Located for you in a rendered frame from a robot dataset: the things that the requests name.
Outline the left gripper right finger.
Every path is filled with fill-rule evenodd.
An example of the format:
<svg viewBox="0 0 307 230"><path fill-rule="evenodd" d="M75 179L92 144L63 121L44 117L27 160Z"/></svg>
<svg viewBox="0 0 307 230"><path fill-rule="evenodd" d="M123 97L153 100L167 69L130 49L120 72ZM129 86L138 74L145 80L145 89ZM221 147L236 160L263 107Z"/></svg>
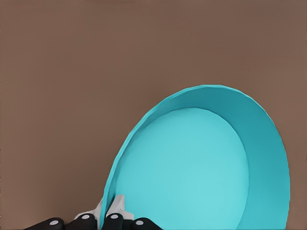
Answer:
<svg viewBox="0 0 307 230"><path fill-rule="evenodd" d="M117 195L106 212L104 230L130 230L134 215L125 210L124 195Z"/></svg>

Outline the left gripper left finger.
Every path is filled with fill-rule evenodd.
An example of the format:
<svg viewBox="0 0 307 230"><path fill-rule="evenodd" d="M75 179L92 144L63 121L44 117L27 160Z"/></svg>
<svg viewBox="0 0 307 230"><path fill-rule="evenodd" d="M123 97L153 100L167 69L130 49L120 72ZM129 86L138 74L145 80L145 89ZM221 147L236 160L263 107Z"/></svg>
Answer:
<svg viewBox="0 0 307 230"><path fill-rule="evenodd" d="M65 225L65 230L98 230L102 199L94 210L78 214Z"/></svg>

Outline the blue plate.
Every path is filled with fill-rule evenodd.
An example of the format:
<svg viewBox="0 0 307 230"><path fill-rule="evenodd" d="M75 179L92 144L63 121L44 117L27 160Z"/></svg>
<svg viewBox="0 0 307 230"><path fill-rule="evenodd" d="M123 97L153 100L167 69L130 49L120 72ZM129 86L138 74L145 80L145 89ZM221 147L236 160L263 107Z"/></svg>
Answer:
<svg viewBox="0 0 307 230"><path fill-rule="evenodd" d="M164 230L284 230L290 175L280 134L251 97L222 85L183 89L152 108L111 167L104 220L125 210Z"/></svg>

